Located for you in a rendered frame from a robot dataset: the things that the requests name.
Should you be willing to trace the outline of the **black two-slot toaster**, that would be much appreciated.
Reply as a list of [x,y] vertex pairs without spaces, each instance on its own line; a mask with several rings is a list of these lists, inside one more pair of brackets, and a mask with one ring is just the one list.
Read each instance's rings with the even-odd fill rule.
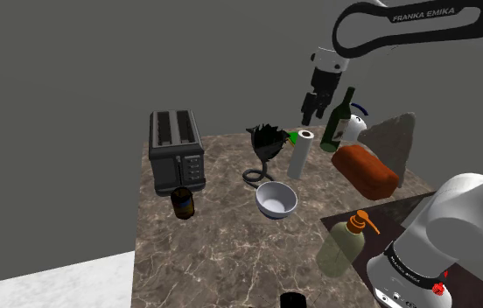
[[150,114],[148,158],[158,196],[184,186],[192,192],[206,186],[204,146],[190,109]]

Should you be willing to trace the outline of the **brown glass jar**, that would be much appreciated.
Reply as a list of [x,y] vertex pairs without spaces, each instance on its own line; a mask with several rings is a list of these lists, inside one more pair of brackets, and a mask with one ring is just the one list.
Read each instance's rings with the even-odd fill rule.
[[193,193],[186,187],[180,186],[171,192],[171,203],[177,218],[187,220],[194,213]]

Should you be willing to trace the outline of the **brown bread loaf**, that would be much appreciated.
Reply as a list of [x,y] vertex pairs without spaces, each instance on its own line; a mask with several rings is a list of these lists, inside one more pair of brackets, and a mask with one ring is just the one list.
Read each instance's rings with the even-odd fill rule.
[[389,198],[397,188],[399,177],[379,158],[357,144],[340,147],[331,161],[368,200]]

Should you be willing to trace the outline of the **green wine bottle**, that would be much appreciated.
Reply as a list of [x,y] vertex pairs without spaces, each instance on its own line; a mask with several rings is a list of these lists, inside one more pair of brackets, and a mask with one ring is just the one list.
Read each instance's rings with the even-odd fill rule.
[[340,141],[351,120],[350,103],[354,92],[354,87],[348,87],[342,103],[332,111],[319,144],[321,150],[335,152],[340,147]]

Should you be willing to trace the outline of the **grey wedge-shaped stone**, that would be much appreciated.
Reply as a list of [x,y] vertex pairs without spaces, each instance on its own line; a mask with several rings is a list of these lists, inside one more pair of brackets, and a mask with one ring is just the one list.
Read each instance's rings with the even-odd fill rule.
[[403,186],[415,126],[416,115],[407,112],[364,129],[357,137],[398,176],[398,188]]

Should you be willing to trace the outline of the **black round object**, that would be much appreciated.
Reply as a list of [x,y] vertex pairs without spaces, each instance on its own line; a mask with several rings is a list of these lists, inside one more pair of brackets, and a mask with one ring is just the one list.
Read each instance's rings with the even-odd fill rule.
[[280,298],[280,308],[307,308],[305,295],[289,291],[283,293]]

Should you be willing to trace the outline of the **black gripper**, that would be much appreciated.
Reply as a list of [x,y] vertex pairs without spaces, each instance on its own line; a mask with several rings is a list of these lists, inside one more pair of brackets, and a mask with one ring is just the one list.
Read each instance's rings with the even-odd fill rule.
[[342,72],[327,72],[316,66],[311,77],[311,86],[314,93],[306,93],[301,107],[303,114],[302,124],[309,126],[313,113],[322,119],[327,107],[331,104],[333,94],[340,83]]

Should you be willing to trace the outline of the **white paper towel roll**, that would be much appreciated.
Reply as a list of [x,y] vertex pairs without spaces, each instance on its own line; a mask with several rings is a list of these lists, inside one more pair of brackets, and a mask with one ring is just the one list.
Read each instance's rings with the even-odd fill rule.
[[314,139],[314,134],[307,129],[301,129],[297,133],[297,141],[295,146],[293,146],[293,152],[287,170],[287,175],[291,179],[301,179],[305,162]]

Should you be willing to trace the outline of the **green soap dispenser orange pump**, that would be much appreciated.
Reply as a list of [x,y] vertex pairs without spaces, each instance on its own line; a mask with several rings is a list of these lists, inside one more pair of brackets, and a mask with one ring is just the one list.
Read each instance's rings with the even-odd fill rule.
[[315,257],[324,276],[341,277],[352,266],[365,246],[363,230],[366,226],[370,226],[377,235],[381,233],[364,210],[357,210],[346,221],[332,226]]

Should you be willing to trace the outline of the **black spiky plant holder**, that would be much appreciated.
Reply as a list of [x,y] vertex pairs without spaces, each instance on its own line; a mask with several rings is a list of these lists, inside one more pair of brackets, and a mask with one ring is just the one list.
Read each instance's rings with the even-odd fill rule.
[[262,169],[247,169],[242,174],[242,178],[246,184],[257,189],[264,178],[274,181],[268,174],[267,163],[281,151],[284,144],[289,141],[290,135],[269,123],[247,128],[246,131],[250,134],[252,149],[261,161]]

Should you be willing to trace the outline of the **white bowl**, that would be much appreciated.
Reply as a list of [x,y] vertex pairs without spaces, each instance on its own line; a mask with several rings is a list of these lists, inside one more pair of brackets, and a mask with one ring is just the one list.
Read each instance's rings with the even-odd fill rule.
[[288,185],[269,181],[257,187],[255,203],[263,215],[272,220],[280,220],[294,212],[298,196]]

